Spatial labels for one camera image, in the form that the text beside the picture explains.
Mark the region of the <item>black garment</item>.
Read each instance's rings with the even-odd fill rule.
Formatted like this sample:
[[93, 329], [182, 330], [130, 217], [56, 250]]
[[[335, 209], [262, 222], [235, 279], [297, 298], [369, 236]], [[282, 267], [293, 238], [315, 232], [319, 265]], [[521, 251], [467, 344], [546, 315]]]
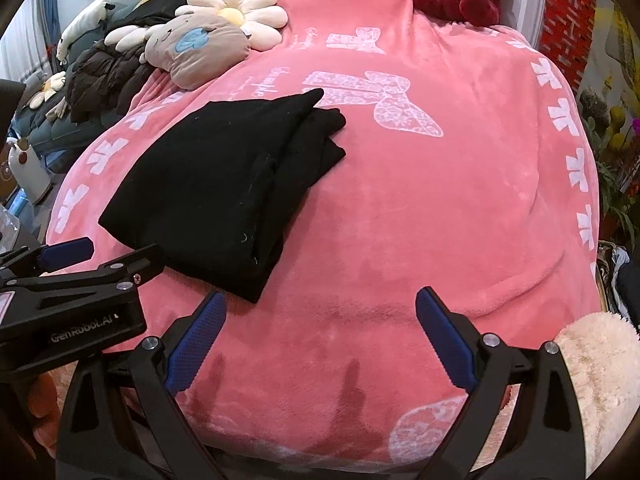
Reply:
[[254, 304], [307, 191], [346, 155], [337, 108], [312, 89], [209, 102], [134, 163], [99, 218], [119, 243]]

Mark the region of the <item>black puffer jacket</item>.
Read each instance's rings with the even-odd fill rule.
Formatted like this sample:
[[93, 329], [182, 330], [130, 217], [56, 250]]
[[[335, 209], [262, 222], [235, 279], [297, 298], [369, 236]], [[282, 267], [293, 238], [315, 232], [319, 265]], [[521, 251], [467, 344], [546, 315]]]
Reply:
[[65, 83], [68, 118], [73, 124], [106, 112], [124, 116], [134, 96], [155, 72], [146, 59], [146, 42], [166, 16], [120, 21], [73, 62]]

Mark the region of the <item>beige plush pillow blue heart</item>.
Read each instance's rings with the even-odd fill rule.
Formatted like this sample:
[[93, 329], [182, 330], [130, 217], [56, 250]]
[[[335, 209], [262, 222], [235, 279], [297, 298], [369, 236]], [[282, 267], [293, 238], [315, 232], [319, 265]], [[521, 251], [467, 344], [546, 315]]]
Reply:
[[218, 78], [249, 53], [250, 43], [238, 26], [207, 13], [181, 15], [163, 24], [146, 40], [144, 50], [146, 62], [189, 91]]

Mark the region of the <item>white plush animal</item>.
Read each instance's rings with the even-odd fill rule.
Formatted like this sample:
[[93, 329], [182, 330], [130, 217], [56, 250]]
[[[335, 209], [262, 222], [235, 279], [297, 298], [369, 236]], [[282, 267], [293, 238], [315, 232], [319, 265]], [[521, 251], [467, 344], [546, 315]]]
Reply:
[[62, 65], [67, 64], [70, 48], [85, 34], [93, 32], [97, 40], [103, 39], [108, 19], [115, 8], [111, 0], [93, 0], [85, 9], [82, 9], [62, 31], [56, 47], [55, 56], [58, 62]]

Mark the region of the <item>green potted plant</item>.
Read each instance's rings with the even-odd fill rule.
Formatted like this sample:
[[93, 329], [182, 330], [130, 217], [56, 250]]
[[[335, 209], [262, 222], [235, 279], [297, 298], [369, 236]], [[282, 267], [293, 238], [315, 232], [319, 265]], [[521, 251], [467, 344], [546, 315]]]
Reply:
[[599, 182], [599, 238], [634, 250], [639, 244], [639, 226], [632, 220], [637, 196], [624, 187], [632, 140], [637, 135], [627, 126], [628, 114], [623, 107], [606, 104], [592, 89], [578, 94], [582, 125], [596, 162]]

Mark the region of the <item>flower shaped plush pillow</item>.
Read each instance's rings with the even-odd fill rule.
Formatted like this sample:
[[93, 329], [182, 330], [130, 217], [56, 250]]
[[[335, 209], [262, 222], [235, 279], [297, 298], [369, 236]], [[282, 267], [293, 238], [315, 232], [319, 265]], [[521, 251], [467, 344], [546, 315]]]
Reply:
[[186, 0], [175, 16], [206, 13], [224, 18], [238, 26], [255, 51], [268, 51], [283, 40], [281, 30], [288, 24], [288, 14], [279, 0]]

